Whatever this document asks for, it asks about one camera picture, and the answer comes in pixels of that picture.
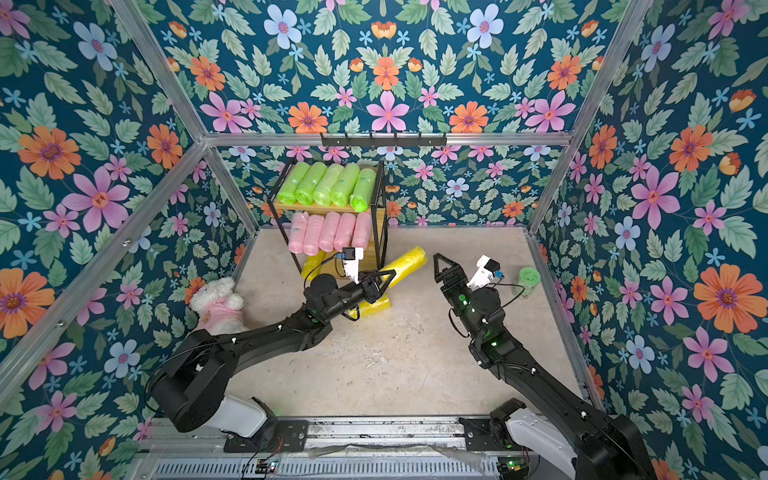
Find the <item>yellow roll diagonal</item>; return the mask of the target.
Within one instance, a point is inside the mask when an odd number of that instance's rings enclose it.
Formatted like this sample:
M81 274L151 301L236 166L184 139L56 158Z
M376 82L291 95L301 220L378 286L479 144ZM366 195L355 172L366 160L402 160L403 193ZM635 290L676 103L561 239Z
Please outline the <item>yellow roll diagonal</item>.
M427 263L426 252L419 246L416 246L401 255L396 260L383 267L384 271L393 270L394 275L389 275L389 287L393 288L405 280L410 274L416 272Z
M316 255L310 256L306 259L306 262L302 268L302 277L311 282L320 272L321 264L325 260L326 253L319 251Z

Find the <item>pink roll bottom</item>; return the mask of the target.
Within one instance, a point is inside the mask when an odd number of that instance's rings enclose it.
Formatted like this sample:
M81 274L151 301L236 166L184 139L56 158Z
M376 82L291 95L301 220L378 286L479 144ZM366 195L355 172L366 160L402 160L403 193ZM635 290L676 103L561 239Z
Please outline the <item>pink roll bottom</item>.
M356 217L351 246L365 250L372 236L372 216L368 212L359 213Z

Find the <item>pink roll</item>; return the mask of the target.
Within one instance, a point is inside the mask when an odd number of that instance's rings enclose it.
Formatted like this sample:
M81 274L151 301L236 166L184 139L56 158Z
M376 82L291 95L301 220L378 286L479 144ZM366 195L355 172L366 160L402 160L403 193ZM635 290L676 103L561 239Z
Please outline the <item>pink roll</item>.
M351 247L356 220L357 216L353 213L345 212L341 215L333 241L336 251L343 252L345 248Z
M303 252L309 218L310 215L305 211L297 211L292 216L288 248L293 254L301 254Z
M334 241L340 219L341 215L338 212L331 211L325 215L318 241L319 248L322 251L334 251Z
M372 216L368 212L359 213L356 217L351 246L365 250L372 236Z
M323 215L313 214L309 216L302 247L305 255L312 257L319 253L319 241L324 222L325 217Z

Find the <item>wooden three-tier shelf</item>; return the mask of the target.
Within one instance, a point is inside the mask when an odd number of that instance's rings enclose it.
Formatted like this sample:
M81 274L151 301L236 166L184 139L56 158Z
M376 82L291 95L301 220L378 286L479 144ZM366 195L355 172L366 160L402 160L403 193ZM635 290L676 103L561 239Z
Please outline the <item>wooden three-tier shelf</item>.
M297 268L308 279L337 258L338 277L383 266L388 241L384 165L325 164L292 161L268 197L270 212L290 216L280 222L283 240Z

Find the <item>green roll diagonal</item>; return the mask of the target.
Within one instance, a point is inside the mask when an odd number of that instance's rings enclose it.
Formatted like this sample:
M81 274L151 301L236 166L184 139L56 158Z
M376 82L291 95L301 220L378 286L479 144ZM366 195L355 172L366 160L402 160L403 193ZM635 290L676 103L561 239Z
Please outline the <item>green roll diagonal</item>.
M295 204L297 202L297 188L309 170L310 165L305 162L298 162L291 168L277 193L280 203Z
M362 213L369 208L376 179L377 174L373 169L366 168L359 172L349 199L350 206L354 211Z

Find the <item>green roll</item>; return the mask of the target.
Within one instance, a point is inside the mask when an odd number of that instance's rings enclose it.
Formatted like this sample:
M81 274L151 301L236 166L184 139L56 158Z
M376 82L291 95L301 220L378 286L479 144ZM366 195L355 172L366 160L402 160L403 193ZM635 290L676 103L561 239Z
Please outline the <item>green roll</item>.
M355 188L360 173L360 167L356 163L347 164L341 171L338 180L331 188L330 199L334 206L345 207L350 201L350 196Z
M343 171L344 166L341 164L332 164L326 169L323 177L318 182L313 192L313 200L315 204L327 207L332 203L331 191L338 182Z
M299 204L312 205L314 192L327 171L327 165L315 162L308 166L308 170L296 187L295 197Z

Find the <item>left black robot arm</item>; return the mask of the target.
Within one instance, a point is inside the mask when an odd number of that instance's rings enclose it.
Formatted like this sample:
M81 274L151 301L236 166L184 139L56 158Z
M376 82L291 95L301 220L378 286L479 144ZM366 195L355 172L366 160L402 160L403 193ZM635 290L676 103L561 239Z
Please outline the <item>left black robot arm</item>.
M340 286L334 276L320 274L304 289L301 307L280 322L235 334L195 331L152 375L148 396L180 433L210 427L251 438L267 427L271 413L257 400L228 395L231 378L274 357L315 347L332 331L334 318L358 320L363 303L375 303L403 277L389 268Z

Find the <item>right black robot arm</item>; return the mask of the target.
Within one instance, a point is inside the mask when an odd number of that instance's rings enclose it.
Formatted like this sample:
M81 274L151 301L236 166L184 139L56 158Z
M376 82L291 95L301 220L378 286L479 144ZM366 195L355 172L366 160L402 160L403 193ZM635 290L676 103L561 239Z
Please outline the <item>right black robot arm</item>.
M531 355L504 324L506 303L492 280L499 269L487 256L468 277L460 264L433 256L434 280L460 323L476 363L522 394L491 414L497 442L537 453L570 479L652 479L655 471L638 427L575 394Z

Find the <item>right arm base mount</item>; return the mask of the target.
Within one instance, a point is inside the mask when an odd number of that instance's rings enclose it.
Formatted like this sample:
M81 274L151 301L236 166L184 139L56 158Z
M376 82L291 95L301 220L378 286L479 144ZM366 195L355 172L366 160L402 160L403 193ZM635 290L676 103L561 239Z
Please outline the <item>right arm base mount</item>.
M535 449L545 440L537 415L518 399L506 401L488 418L460 417L458 422L468 451Z

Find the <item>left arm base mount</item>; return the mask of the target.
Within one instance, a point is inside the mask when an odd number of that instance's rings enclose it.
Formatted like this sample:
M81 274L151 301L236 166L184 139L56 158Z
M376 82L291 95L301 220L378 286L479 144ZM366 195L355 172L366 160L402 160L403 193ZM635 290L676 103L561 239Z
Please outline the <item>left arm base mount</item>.
M225 453L297 453L304 450L308 439L309 422L278 417L263 401L252 397L247 401L254 407L259 428L250 437L230 432L224 444Z

